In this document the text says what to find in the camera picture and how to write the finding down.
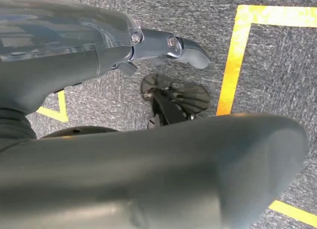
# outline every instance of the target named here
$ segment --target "screw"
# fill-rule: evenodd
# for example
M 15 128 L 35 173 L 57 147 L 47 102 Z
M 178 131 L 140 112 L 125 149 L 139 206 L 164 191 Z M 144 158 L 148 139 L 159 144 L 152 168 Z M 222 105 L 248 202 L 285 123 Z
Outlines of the screw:
M 136 34 L 136 33 L 132 34 L 131 36 L 131 38 L 134 43 L 140 42 L 141 40 L 141 37 L 140 35 L 138 35 L 138 34 Z
M 176 45 L 176 39 L 174 36 L 168 37 L 168 46 L 169 48 L 174 48 Z

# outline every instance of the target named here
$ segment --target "yellow floor marking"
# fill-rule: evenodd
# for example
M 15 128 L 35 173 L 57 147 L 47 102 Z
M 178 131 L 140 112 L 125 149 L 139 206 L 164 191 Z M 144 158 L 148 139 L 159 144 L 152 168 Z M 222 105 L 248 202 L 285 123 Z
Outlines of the yellow floor marking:
M 275 201 L 272 204 L 271 204 L 269 208 L 317 228 L 317 216 L 314 214 L 307 213 L 280 201 Z
M 291 27 L 317 27 L 316 7 L 239 5 L 235 15 L 217 115 L 231 112 L 239 75 L 252 23 Z M 270 209 L 317 228 L 317 216 L 275 201 Z
M 66 104 L 65 101 L 65 93 L 64 91 L 58 92 L 58 103 L 60 105 L 60 112 L 57 112 L 54 110 L 47 109 L 44 107 L 40 107 L 37 110 L 37 113 L 48 116 L 51 118 L 54 118 L 55 120 L 61 121 L 61 122 L 68 122 L 69 118 L 67 117 L 66 113 Z
M 48 117 L 54 118 L 58 121 L 61 121 L 61 122 L 69 121 L 69 118 L 67 117 L 67 113 L 66 113 L 66 104 L 65 101 L 64 91 L 60 91 L 58 93 L 58 103 L 60 105 L 60 112 L 47 109 L 44 107 L 40 107 L 36 112 L 39 114 L 45 115 Z

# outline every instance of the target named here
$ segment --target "gray carpet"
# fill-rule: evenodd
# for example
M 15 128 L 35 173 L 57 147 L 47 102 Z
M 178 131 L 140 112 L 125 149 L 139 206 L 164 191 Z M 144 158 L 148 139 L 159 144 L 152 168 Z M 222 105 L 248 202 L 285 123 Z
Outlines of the gray carpet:
M 139 62 L 138 71 L 125 76 L 109 72 L 96 80 L 66 89 L 68 123 L 40 114 L 29 116 L 38 137 L 65 127 L 99 125 L 122 131 L 142 129 L 151 115 L 149 105 L 139 94 L 148 73 L 202 84 L 213 96 L 202 116 L 216 113 L 231 34 L 239 4 L 314 6 L 317 0 L 75 0 L 125 11 L 142 25 L 171 31 L 198 41 L 211 57 L 204 70 L 166 62 L 152 67 Z M 317 29 L 253 25 L 241 70 L 232 112 L 272 113 L 300 121 L 309 135 L 311 150 L 303 171 L 281 200 L 317 214 Z M 55 95 L 45 103 L 58 108 Z M 267 210 L 254 229 L 312 228 Z

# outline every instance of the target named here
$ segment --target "black plastic part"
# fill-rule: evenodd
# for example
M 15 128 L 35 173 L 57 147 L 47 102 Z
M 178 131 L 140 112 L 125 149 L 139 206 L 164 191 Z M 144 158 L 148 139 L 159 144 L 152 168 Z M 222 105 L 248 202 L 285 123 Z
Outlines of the black plastic part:
M 154 89 L 152 95 L 152 110 L 154 115 L 161 116 L 161 125 L 170 125 L 186 121 L 182 111 L 174 103 L 170 101 L 167 96 L 163 95 L 161 90 Z
M 183 45 L 183 55 L 177 59 L 180 62 L 189 63 L 195 68 L 204 69 L 211 63 L 211 58 L 198 43 L 185 38 L 177 37 Z
M 208 92 L 202 86 L 179 83 L 158 74 L 144 77 L 141 94 L 145 100 L 152 100 L 154 116 L 159 116 L 152 119 L 155 126 L 191 119 L 208 109 L 211 100 Z
M 117 130 L 100 127 L 100 126 L 78 126 L 67 129 L 63 129 L 57 131 L 50 135 L 47 135 L 44 138 L 48 137 L 60 137 L 60 136 L 78 136 L 78 135 L 88 135 L 88 134 L 97 134 L 97 133 L 109 133 L 109 132 L 118 132 Z
M 168 45 L 168 38 L 173 34 L 150 29 L 142 29 L 144 39 L 134 46 L 131 61 L 137 59 L 149 59 L 166 55 L 172 51 Z

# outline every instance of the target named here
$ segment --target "yellow tape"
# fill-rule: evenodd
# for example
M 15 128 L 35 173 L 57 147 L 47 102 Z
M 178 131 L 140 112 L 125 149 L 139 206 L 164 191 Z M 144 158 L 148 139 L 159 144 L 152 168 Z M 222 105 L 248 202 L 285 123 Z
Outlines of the yellow tape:
M 250 26 L 252 23 L 317 27 L 317 7 L 239 5 L 235 15 L 217 115 L 231 112 Z
M 61 121 L 61 122 L 68 122 L 69 118 L 67 117 L 66 105 L 65 101 L 65 93 L 63 90 L 58 93 L 58 103 L 60 105 L 60 112 L 47 109 L 44 107 L 40 107 L 36 112 L 39 114 L 48 116 L 51 118 L 54 118 L 55 120 Z
M 271 204 L 269 208 L 317 228 L 317 216 L 314 214 L 305 212 L 280 201 L 275 201 L 272 204 Z

